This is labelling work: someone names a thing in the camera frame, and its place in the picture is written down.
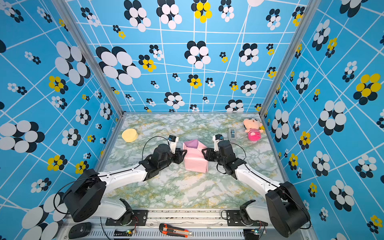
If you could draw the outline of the purple wrapping paper sheet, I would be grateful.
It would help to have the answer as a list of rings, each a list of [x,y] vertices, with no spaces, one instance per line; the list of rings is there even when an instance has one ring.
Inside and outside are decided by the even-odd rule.
[[[184,158],[187,171],[206,173],[209,169],[209,162],[205,159],[202,150],[207,147],[198,140],[191,140],[183,143],[183,149],[187,150]]]

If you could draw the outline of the small grey white device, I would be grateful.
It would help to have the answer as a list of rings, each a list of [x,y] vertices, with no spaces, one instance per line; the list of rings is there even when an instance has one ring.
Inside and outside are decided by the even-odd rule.
[[[237,140],[237,131],[234,128],[230,128],[228,132],[228,139],[230,142],[235,142]]]

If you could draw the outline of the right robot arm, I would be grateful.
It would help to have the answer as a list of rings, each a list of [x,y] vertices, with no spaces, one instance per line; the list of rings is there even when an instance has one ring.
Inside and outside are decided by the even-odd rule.
[[[295,231],[304,229],[305,224],[312,223],[310,214],[292,183],[274,181],[254,170],[245,160],[236,157],[232,143],[228,140],[218,141],[213,149],[203,149],[202,154],[206,160],[222,166],[227,175],[264,195],[266,208],[257,206],[255,200],[241,205],[239,215],[243,225],[272,225],[280,235],[287,238]]]

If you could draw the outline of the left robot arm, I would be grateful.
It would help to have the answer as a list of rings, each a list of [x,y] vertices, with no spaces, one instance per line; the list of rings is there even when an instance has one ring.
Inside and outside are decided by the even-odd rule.
[[[171,163],[182,163],[186,154],[187,150],[160,144],[153,154],[135,167],[101,173],[86,170],[64,193],[63,201],[76,223],[101,217],[128,225],[133,219],[131,206],[124,199],[109,199],[105,194],[132,183],[147,181]]]

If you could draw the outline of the yellow round sponge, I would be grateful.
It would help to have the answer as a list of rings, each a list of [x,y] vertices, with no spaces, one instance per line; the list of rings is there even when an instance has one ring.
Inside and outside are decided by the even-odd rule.
[[[138,138],[138,132],[135,129],[126,129],[122,133],[122,138],[127,143],[134,142]]]

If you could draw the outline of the pink plush doll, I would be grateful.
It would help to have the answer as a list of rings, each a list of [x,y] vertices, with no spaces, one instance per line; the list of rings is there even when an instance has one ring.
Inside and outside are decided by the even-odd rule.
[[[248,139],[252,142],[257,142],[262,138],[262,133],[265,131],[263,124],[253,118],[244,120],[245,132],[248,134]]]

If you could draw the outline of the orange black utility knife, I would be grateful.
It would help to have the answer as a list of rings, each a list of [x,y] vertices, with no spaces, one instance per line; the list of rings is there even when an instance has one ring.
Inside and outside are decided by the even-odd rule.
[[[186,229],[174,227],[169,224],[160,224],[159,230],[162,234],[172,237],[189,238],[193,235],[192,232],[189,232]]]

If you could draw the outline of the right small circuit board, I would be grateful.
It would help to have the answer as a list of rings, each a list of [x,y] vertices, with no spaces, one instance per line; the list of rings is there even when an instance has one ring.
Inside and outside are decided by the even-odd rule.
[[[258,240],[260,235],[261,235],[261,231],[260,230],[256,230],[256,229],[244,229],[243,230],[243,233],[244,233],[244,237],[245,239],[256,239]]]

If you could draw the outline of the small circuit board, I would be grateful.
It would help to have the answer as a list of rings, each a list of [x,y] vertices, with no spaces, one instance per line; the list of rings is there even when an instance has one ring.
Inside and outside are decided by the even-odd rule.
[[[256,229],[244,229],[243,230],[243,233],[244,233],[244,237],[245,239],[256,239],[258,240],[260,235],[261,235],[261,231],[260,230],[256,230]]]
[[[133,230],[115,230],[114,237],[131,237],[134,233]]]

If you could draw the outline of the left small circuit board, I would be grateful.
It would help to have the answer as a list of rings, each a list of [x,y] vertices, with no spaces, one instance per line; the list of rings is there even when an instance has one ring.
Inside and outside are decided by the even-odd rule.
[[[131,237],[134,233],[133,230],[115,230],[114,237]]]

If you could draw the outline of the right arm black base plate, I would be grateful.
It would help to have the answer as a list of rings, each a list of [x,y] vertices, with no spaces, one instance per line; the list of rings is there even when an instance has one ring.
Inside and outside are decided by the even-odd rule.
[[[250,224],[246,224],[241,218],[240,210],[227,210],[226,219],[229,227],[260,227],[259,221],[251,220]]]

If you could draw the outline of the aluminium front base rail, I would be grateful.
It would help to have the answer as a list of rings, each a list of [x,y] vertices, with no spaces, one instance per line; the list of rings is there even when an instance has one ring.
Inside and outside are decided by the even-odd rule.
[[[243,240],[244,229],[256,229],[262,233],[262,240],[282,240],[272,226],[266,227],[229,227],[226,211],[222,209],[149,209],[145,226],[106,226],[106,219],[91,218],[92,229],[85,240],[171,240],[172,236],[164,235],[159,230],[160,224],[169,224],[192,232],[190,240]],[[114,237],[115,230],[132,230],[131,237]]]

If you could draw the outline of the aluminium frame post left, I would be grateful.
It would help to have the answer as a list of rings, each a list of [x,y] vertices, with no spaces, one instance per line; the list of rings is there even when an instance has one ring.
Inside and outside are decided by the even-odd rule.
[[[104,76],[104,73],[98,65],[98,62],[93,56],[93,52],[89,48],[84,35],[76,24],[73,15],[70,13],[69,7],[67,7],[65,1],[52,1],[52,3],[57,9],[59,15],[63,18],[65,24],[68,26],[71,36],[73,37],[81,52],[84,54],[86,61],[89,63],[91,71],[95,74],[96,80],[99,82],[106,96],[109,98],[112,106],[115,108],[116,112],[121,118],[124,115],[124,111],[117,98],[112,93],[111,86],[109,85],[106,77]]]

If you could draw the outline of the aluminium frame post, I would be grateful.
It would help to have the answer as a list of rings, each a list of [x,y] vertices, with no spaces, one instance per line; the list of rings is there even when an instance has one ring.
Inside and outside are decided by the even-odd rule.
[[[289,44],[289,47],[284,55],[284,58],[278,68],[277,76],[272,81],[271,87],[266,95],[266,98],[263,102],[262,109],[260,111],[260,116],[263,118],[263,115],[265,112],[267,112],[269,105],[271,104],[273,97],[275,95],[275,91],[281,81],[284,78],[284,74],[286,73],[293,57],[294,53],[298,47],[298,45],[301,43],[301,40],[303,39],[310,23],[312,22],[312,19],[316,13],[317,8],[319,7],[319,4],[321,3],[320,0],[312,0],[309,1],[309,4],[306,7],[306,11],[304,14],[303,19],[301,20],[301,23],[299,24],[297,30],[295,31],[295,34],[292,38],[291,43]]]
[[[84,35],[76,24],[73,15],[70,13],[69,7],[67,7],[65,1],[52,1],[52,3],[57,9],[59,15],[63,18],[65,24],[68,26],[71,36],[73,37],[81,52],[84,54],[86,61],[89,63],[91,71],[95,74],[96,80],[99,82],[106,96],[109,98],[112,106],[115,108],[116,112],[121,118],[124,115],[124,111],[117,98],[112,93],[111,86],[109,85],[106,77],[104,76],[104,73],[98,65],[98,62],[93,56],[93,52],[89,48]]]

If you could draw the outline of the aluminium frame post right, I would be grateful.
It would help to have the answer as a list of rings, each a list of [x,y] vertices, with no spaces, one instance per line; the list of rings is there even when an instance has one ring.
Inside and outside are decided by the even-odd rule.
[[[260,116],[263,118],[263,115],[265,112],[267,112],[269,105],[271,104],[273,97],[275,95],[275,91],[281,81],[284,78],[284,74],[286,73],[293,57],[294,53],[298,47],[298,45],[301,43],[301,40],[303,39],[310,23],[312,22],[312,19],[316,13],[317,8],[319,7],[319,4],[321,3],[320,0],[312,0],[309,1],[309,4],[306,7],[306,11],[304,14],[303,19],[301,20],[301,23],[299,24],[297,30],[295,31],[295,34],[292,38],[291,43],[289,44],[289,47],[284,55],[284,58],[278,68],[277,76],[272,81],[271,87],[266,95],[266,98],[263,102],[262,109],[260,111]]]

